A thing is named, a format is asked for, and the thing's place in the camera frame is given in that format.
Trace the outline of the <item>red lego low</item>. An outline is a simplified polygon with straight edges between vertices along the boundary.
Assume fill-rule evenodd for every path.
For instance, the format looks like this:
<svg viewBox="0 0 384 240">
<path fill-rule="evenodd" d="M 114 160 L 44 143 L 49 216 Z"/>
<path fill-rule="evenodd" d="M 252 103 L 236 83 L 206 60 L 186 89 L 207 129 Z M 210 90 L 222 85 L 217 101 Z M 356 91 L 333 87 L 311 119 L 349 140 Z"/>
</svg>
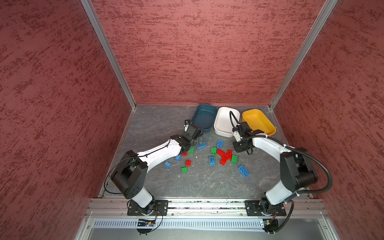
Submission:
<svg viewBox="0 0 384 240">
<path fill-rule="evenodd" d="M 224 166 L 227 163 L 227 161 L 228 161 L 228 158 L 222 157 L 220 160 L 220 164 Z"/>
</svg>

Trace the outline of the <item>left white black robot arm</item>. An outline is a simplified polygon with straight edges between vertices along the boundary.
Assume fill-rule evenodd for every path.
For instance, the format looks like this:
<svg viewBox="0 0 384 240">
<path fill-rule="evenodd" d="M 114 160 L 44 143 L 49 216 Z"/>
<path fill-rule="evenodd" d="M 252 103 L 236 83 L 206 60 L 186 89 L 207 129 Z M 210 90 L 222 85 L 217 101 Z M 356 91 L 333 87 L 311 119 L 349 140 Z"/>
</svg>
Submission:
<svg viewBox="0 0 384 240">
<path fill-rule="evenodd" d="M 110 179 L 126 199 L 136 203 L 145 215 L 150 215 L 155 211 L 155 198 L 144 187 L 147 173 L 169 158 L 189 151 L 202 135 L 199 127 L 190 124 L 182 135 L 170 136 L 157 147 L 139 153 L 128 151 L 112 170 Z"/>
</svg>

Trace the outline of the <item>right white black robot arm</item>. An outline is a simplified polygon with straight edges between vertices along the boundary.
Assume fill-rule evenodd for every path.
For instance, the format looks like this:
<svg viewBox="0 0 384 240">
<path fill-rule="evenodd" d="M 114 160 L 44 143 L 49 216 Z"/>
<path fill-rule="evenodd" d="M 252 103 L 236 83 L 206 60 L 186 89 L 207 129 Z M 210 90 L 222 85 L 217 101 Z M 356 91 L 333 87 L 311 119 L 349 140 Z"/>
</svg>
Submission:
<svg viewBox="0 0 384 240">
<path fill-rule="evenodd" d="M 270 216 L 278 211 L 282 203 L 292 200 L 300 194 L 319 194 L 331 189 L 333 178 L 330 171 L 304 148 L 294 148 L 264 133 L 241 136 L 234 133 L 233 142 L 236 152 L 258 148 L 280 163 L 280 180 L 274 187 L 262 194 L 259 211 Z M 318 182 L 314 163 L 320 166 L 327 176 L 327 184 L 319 190 L 307 190 Z"/>
</svg>

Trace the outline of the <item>green lego left cluster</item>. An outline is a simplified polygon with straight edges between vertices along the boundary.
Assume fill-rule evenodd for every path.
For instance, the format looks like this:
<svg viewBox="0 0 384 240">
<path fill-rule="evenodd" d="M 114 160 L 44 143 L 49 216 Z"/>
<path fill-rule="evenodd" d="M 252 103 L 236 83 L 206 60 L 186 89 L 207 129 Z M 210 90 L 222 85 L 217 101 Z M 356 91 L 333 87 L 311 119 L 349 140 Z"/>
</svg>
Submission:
<svg viewBox="0 0 384 240">
<path fill-rule="evenodd" d="M 192 154 L 194 154 L 194 150 L 195 150 L 195 149 L 194 149 L 193 147 L 192 147 L 192 148 L 190 148 L 190 149 L 188 150 L 188 154 L 189 154 L 189 155 L 192 155 Z"/>
</svg>

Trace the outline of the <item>dark teal container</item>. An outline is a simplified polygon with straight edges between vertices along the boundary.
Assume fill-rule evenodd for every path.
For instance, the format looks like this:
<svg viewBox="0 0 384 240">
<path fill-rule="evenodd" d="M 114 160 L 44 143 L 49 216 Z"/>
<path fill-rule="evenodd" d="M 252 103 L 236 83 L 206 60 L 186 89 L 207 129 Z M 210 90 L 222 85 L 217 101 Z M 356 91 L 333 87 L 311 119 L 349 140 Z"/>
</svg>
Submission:
<svg viewBox="0 0 384 240">
<path fill-rule="evenodd" d="M 199 127 L 203 133 L 209 133 L 214 125 L 217 112 L 218 109 L 215 106 L 200 104 L 192 117 L 192 124 Z"/>
</svg>

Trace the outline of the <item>yellow container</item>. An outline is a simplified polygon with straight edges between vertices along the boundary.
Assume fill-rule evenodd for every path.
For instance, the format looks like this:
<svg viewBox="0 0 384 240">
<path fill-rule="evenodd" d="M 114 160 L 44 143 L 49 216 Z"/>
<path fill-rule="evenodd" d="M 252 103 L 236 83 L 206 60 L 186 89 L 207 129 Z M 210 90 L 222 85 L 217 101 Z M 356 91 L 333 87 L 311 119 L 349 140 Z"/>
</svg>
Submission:
<svg viewBox="0 0 384 240">
<path fill-rule="evenodd" d="M 247 122 L 253 131 L 261 130 L 268 136 L 276 133 L 276 128 L 267 116 L 258 109 L 252 109 L 243 112 L 242 119 Z"/>
</svg>

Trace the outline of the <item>white container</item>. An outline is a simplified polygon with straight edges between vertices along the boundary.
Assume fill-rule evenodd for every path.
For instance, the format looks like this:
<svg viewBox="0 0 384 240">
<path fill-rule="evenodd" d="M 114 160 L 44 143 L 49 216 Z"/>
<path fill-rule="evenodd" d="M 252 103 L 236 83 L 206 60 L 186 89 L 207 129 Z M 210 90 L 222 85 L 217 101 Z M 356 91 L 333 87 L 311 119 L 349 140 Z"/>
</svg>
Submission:
<svg viewBox="0 0 384 240">
<path fill-rule="evenodd" d="M 220 107 L 217 112 L 217 116 L 214 123 L 214 131 L 217 135 L 232 138 L 233 137 L 233 126 L 230 120 L 230 112 L 233 112 L 236 119 L 239 120 L 240 112 L 233 108 Z"/>
</svg>

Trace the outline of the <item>green lego bottom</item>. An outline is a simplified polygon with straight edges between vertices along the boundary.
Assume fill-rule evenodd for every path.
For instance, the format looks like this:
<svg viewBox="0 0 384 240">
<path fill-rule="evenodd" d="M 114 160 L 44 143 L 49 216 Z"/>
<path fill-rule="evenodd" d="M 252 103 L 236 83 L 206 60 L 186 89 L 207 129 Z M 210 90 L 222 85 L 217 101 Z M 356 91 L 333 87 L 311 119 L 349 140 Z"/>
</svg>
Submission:
<svg viewBox="0 0 384 240">
<path fill-rule="evenodd" d="M 182 173 L 187 173 L 188 172 L 188 167 L 187 166 L 182 166 L 181 170 L 182 170 Z"/>
</svg>

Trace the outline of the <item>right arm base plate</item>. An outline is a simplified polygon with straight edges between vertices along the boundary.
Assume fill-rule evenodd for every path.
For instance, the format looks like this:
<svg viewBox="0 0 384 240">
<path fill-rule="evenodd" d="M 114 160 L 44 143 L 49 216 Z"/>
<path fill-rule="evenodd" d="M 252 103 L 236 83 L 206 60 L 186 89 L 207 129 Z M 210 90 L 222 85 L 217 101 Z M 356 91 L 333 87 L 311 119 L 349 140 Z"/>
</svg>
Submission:
<svg viewBox="0 0 384 240">
<path fill-rule="evenodd" d="M 248 217 L 284 217 L 287 215 L 283 204 L 271 205 L 266 200 L 244 201 Z"/>
</svg>

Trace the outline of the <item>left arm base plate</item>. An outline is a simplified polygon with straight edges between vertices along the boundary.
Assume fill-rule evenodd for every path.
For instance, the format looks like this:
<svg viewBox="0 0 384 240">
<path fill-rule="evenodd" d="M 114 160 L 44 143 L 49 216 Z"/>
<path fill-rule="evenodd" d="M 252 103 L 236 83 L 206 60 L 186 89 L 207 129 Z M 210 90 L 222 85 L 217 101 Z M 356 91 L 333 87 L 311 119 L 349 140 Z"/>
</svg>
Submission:
<svg viewBox="0 0 384 240">
<path fill-rule="evenodd" d="M 127 203 L 128 216 L 166 216 L 168 212 L 168 200 L 152 200 L 150 204 L 142 208 L 133 200 Z"/>
</svg>

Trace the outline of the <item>right aluminium corner post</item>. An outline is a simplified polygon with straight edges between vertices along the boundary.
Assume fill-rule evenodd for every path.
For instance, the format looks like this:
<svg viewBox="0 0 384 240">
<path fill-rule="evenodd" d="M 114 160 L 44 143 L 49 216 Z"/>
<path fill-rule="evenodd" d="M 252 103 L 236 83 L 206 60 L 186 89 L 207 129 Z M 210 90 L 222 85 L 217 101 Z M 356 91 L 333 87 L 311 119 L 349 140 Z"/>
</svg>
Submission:
<svg viewBox="0 0 384 240">
<path fill-rule="evenodd" d="M 308 51 L 310 50 L 311 46 L 315 42 L 317 36 L 319 35 L 320 31 L 322 30 L 324 24 L 326 23 L 327 19 L 331 15 L 332 11 L 334 10 L 335 6 L 337 5 L 338 0 L 326 0 L 323 7 L 321 8 L 317 18 L 315 19 L 311 29 L 309 30 L 303 44 L 301 45 L 293 63 L 291 64 L 288 72 L 286 73 L 281 85 L 279 86 L 276 94 L 274 95 L 271 103 L 269 104 L 269 108 L 271 111 L 274 111 L 276 108 L 279 100 L 283 96 L 285 90 L 289 86 L 291 80 L 293 79 L 295 73 L 299 69 L 302 61 L 306 57 Z"/>
</svg>

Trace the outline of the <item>aluminium corner post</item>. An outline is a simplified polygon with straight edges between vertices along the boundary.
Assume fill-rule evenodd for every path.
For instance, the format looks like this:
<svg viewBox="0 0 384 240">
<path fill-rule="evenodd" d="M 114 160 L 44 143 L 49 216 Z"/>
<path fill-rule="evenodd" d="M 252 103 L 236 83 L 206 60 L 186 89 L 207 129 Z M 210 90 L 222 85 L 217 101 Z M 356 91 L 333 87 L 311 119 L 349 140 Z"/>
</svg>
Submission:
<svg viewBox="0 0 384 240">
<path fill-rule="evenodd" d="M 302 61 L 306 57 L 308 51 L 310 50 L 311 46 L 315 42 L 317 36 L 319 35 L 320 31 L 322 30 L 324 24 L 326 23 L 327 19 L 331 15 L 332 11 L 334 10 L 335 6 L 337 5 L 338 0 L 326 0 L 323 7 L 321 8 L 317 18 L 315 19 L 311 29 L 309 30 L 303 44 L 301 45 L 293 63 L 291 64 L 288 72 L 286 73 L 281 85 L 279 86 L 276 94 L 274 95 L 271 103 L 269 104 L 269 108 L 271 111 L 274 111 L 276 108 L 279 100 L 283 96 L 285 90 L 289 86 L 291 80 L 293 79 L 295 73 L 299 69 Z"/>
<path fill-rule="evenodd" d="M 130 106 L 133 110 L 136 110 L 137 108 L 137 103 L 134 100 L 133 94 L 128 86 L 128 83 L 126 81 L 126 78 L 123 74 L 123 71 L 118 63 L 118 60 L 114 54 L 114 51 L 108 41 L 108 38 L 105 34 L 105 31 L 102 27 L 102 24 L 97 16 L 96 10 L 92 4 L 92 1 L 90 0 L 81 0 L 81 3 L 83 5 L 83 8 L 93 26 L 93 29 L 103 47 L 103 50 L 113 68 L 113 71 L 126 95 L 127 100 L 130 103 Z"/>
</svg>

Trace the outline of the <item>aluminium front rail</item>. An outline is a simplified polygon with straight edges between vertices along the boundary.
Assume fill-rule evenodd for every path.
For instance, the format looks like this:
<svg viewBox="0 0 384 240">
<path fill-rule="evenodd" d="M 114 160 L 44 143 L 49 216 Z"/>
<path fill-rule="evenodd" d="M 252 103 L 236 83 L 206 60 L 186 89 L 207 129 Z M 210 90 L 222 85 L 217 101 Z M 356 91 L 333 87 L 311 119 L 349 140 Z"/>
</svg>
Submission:
<svg viewBox="0 0 384 240">
<path fill-rule="evenodd" d="M 255 200 L 246 199 L 183 199 L 162 198 L 166 203 L 157 203 L 157 210 L 165 218 L 272 218 L 284 219 L 291 204 L 284 204 L 276 213 L 263 215 Z M 141 209 L 123 198 L 92 199 L 86 210 L 90 217 L 143 217 Z M 320 199 L 296 199 L 292 219 L 328 219 L 329 214 Z"/>
</svg>

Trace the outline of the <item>left aluminium corner post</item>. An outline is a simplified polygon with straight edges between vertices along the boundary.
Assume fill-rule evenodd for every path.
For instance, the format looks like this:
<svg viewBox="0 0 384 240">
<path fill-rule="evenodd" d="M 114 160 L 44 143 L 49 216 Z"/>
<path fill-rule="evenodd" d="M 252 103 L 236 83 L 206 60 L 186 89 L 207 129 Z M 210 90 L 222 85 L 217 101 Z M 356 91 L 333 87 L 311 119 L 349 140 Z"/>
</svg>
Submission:
<svg viewBox="0 0 384 240">
<path fill-rule="evenodd" d="M 102 24 L 97 16 L 96 10 L 92 4 L 92 1 L 90 0 L 81 0 L 81 3 L 83 5 L 83 8 L 93 26 L 93 29 L 103 47 L 103 50 L 113 68 L 113 71 L 126 95 L 127 100 L 130 103 L 130 106 L 133 110 L 136 110 L 137 108 L 137 103 L 134 100 L 133 94 L 128 86 L 128 83 L 126 81 L 126 78 L 123 74 L 123 71 L 118 63 L 118 60 L 114 54 L 114 51 L 108 41 L 108 38 L 105 34 L 105 31 L 102 27 Z"/>
</svg>

